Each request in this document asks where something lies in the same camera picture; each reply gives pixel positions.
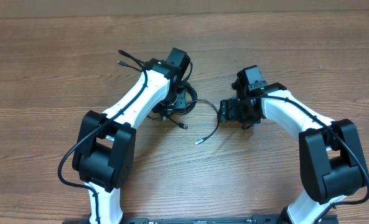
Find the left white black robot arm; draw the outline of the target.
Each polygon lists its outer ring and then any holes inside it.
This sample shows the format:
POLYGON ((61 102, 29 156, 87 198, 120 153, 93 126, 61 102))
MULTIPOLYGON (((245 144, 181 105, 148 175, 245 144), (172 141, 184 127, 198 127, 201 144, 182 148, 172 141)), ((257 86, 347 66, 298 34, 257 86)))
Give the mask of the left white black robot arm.
POLYGON ((177 89, 190 57, 174 48, 165 60, 141 62, 135 85, 102 113, 82 119, 72 167, 90 196, 91 213, 84 223, 122 223, 120 188, 131 172, 136 132, 146 116, 177 101, 177 89))

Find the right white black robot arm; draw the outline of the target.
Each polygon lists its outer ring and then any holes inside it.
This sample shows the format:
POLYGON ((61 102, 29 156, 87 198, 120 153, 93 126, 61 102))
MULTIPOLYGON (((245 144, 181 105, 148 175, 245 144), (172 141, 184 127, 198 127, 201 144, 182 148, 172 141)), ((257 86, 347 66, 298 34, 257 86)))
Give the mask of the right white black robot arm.
POLYGON ((244 130, 262 119, 284 128, 299 143, 303 191, 274 215, 253 215, 250 223, 338 223, 329 210, 369 199, 369 173, 357 128, 301 103, 280 83, 268 84, 257 65, 237 74, 236 98, 222 100, 219 121, 237 121, 244 130))

